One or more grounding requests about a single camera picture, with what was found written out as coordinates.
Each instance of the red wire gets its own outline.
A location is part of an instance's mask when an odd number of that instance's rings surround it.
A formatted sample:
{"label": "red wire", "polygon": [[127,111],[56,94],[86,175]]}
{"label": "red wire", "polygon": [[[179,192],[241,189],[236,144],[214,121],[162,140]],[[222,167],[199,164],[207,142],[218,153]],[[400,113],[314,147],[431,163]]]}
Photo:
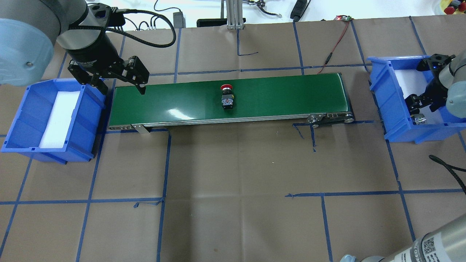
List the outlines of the red wire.
{"label": "red wire", "polygon": [[[350,25],[350,22],[349,22],[349,21],[346,22],[346,26],[345,26],[345,28],[343,29],[342,35],[340,36],[340,38],[339,38],[338,41],[336,42],[336,44],[335,44],[335,46],[333,47],[331,53],[333,53],[333,51],[335,51],[336,46],[340,43],[340,41],[342,40],[342,38],[343,38],[344,35],[346,34],[346,30],[348,29],[348,26],[349,26],[349,25]],[[327,66],[327,63],[328,63],[328,62],[326,62],[326,63],[322,66],[322,68],[320,69],[320,71],[319,71],[317,74],[320,74],[320,73],[322,72],[322,70]]]}

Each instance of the red button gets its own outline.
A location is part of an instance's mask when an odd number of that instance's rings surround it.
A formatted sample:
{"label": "red button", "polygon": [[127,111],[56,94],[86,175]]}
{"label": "red button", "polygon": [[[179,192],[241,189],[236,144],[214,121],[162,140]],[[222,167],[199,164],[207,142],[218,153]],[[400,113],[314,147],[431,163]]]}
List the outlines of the red button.
{"label": "red button", "polygon": [[233,86],[230,85],[230,84],[224,84],[220,87],[221,90],[223,90],[224,88],[229,88],[229,89],[233,89]]}

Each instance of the barcode label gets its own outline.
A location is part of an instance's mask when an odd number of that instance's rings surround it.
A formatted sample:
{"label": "barcode label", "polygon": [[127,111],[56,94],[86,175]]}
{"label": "barcode label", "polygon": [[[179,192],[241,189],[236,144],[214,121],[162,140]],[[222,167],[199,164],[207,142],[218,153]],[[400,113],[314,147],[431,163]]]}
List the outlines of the barcode label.
{"label": "barcode label", "polygon": [[396,255],[394,262],[411,262],[411,248]]}
{"label": "barcode label", "polygon": [[422,251],[426,262],[452,262],[443,247],[441,233],[422,241]]}
{"label": "barcode label", "polygon": [[434,238],[429,238],[428,240],[422,243],[424,254],[435,252]]}

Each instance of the blue plastic bin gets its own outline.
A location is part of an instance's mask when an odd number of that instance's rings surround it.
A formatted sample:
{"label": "blue plastic bin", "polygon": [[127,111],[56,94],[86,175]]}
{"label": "blue plastic bin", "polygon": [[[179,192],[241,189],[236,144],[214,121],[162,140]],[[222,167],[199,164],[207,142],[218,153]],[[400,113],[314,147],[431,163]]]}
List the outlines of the blue plastic bin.
{"label": "blue plastic bin", "polygon": [[[39,148],[57,93],[80,91],[62,148]],[[30,85],[2,145],[2,152],[17,152],[42,162],[87,162],[91,153],[105,96],[75,79],[54,79]]]}
{"label": "blue plastic bin", "polygon": [[[370,90],[374,91],[384,121],[385,139],[390,142],[443,140],[466,129],[466,118],[458,118],[445,107],[439,109],[443,124],[415,125],[403,99],[395,70],[416,69],[419,62],[429,56],[369,57],[372,61]],[[427,82],[433,79],[430,71],[423,72]]]}

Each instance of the green conveyor belt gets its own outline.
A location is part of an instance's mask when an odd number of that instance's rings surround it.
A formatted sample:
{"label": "green conveyor belt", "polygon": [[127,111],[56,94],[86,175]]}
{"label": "green conveyor belt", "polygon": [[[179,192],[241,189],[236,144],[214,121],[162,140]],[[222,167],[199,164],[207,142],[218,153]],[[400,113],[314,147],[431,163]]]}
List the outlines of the green conveyor belt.
{"label": "green conveyor belt", "polygon": [[[220,86],[225,83],[233,86],[231,110],[221,105]],[[148,85],[145,95],[134,86],[118,87],[109,126],[240,122],[347,111],[351,107],[340,74],[267,77]]]}

